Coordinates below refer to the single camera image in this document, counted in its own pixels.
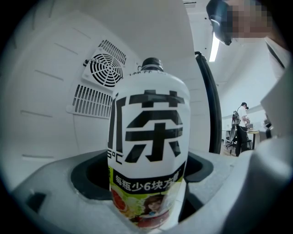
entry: man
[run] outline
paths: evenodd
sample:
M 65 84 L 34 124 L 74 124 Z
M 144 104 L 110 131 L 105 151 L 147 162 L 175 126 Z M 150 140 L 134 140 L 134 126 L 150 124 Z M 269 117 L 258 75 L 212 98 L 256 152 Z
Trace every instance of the man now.
M 217 38 L 221 41 L 225 40 L 227 45 L 231 43 L 232 38 L 264 38 L 274 75 L 279 79 L 290 62 L 291 53 L 270 13 L 260 2 L 257 0 L 211 0 L 206 10 L 213 29 L 215 33 L 217 32 Z
M 247 128 L 245 122 L 250 123 L 250 120 L 246 117 L 247 104 L 245 102 L 241 103 L 237 112 L 239 114 L 240 124 L 237 125 L 237 143 L 236 143 L 236 156 L 238 157 L 241 152 L 247 150 Z

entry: ceiling light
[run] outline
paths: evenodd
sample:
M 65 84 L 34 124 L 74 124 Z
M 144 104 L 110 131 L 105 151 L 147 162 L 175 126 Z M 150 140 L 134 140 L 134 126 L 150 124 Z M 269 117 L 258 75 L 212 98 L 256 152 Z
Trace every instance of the ceiling light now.
M 216 56 L 217 56 L 218 49 L 219 49 L 219 44 L 220 44 L 220 41 L 218 38 L 216 38 L 216 35 L 214 33 L 213 38 L 212 38 L 212 51 L 211 51 L 211 55 L 210 55 L 210 62 L 214 62 L 216 60 Z

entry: circular fan vent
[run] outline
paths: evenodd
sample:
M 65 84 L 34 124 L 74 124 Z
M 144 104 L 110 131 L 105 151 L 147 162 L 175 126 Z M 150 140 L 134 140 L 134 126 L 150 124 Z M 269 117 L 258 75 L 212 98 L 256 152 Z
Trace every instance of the circular fan vent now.
M 93 57 L 90 69 L 97 82 L 106 87 L 114 87 L 123 77 L 122 68 L 118 61 L 108 54 L 98 54 Z

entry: ventilation grille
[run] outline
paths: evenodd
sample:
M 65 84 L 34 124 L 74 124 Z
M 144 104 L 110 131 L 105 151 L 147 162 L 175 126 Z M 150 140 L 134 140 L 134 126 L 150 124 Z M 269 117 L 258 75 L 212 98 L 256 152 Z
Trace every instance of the ventilation grille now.
M 103 40 L 99 47 L 103 48 L 105 51 L 107 51 L 109 54 L 111 54 L 115 59 L 120 61 L 123 65 L 125 65 L 126 62 L 126 56 L 119 50 L 116 46 L 114 46 L 111 42 L 108 40 Z
M 98 54 L 90 63 L 92 76 L 97 82 L 106 87 L 114 87 L 123 76 L 118 61 L 108 54 Z
M 108 94 L 78 85 L 73 99 L 73 113 L 109 118 L 112 97 Z

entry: bottle label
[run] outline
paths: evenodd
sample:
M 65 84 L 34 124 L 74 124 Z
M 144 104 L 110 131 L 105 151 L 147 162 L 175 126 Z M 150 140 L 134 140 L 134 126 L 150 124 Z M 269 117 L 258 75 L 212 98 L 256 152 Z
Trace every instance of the bottle label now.
M 117 93 L 108 138 L 115 206 L 141 228 L 167 220 L 188 155 L 190 108 L 176 91 Z

